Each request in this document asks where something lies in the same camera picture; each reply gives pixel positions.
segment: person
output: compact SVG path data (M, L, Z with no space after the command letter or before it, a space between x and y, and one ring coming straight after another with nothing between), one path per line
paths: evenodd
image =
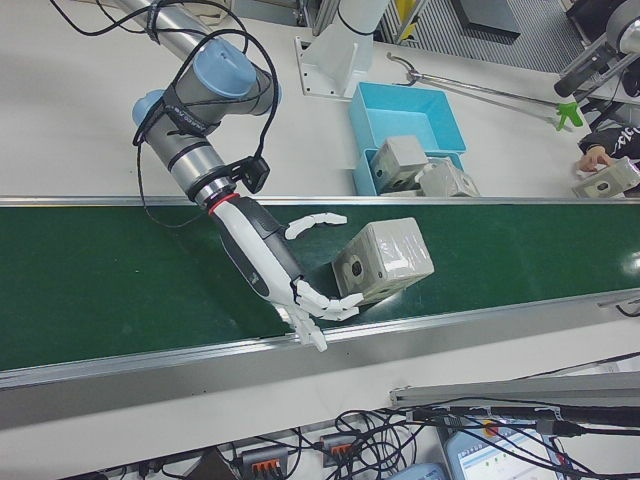
M598 165L613 165L614 159L629 157L640 160L640 127L607 128L593 132L578 143L582 158L578 168L583 172L597 172Z

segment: screen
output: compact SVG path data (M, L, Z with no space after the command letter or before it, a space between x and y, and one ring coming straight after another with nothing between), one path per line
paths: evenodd
M519 447L539 457L549 458L549 454L544 446L525 437L521 433L514 431L509 431L509 433L506 434L501 433ZM501 439L495 443L518 455L536 460L525 452L518 450L513 445L510 445L505 440ZM558 480L554 472L536 467L523 460L518 460L480 441L477 445L471 446L458 453L458 460L460 461L465 480Z

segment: hand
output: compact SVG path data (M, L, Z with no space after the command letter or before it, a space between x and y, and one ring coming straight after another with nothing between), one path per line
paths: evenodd
M231 197L209 213L218 224L222 244L253 290L271 302L282 320L289 323L302 344L327 349L322 331L312 317L341 322L358 313L362 294L329 299L305 280L287 240L316 225L344 225L347 218L317 213L283 226L258 202L249 197Z
M609 167L614 163L614 160L607 155L604 147L602 145L596 145L587 150L587 153L578 161L578 169L583 172L597 172L598 165Z

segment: black shirt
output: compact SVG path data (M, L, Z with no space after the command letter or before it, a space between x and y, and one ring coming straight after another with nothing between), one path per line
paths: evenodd
M607 128L590 133L578 143L582 153L593 145L602 145L610 157L640 160L640 127Z

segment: red ring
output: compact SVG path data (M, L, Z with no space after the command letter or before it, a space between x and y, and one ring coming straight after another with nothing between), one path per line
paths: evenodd
M218 200L216 203L214 203L213 206L209 209L209 216L210 217L213 216L213 211L216 209L216 207L218 205L220 205L223 202L226 202L227 200L231 200L232 198L239 197L239 196L240 196L239 193L230 193L226 197L222 197L220 200Z

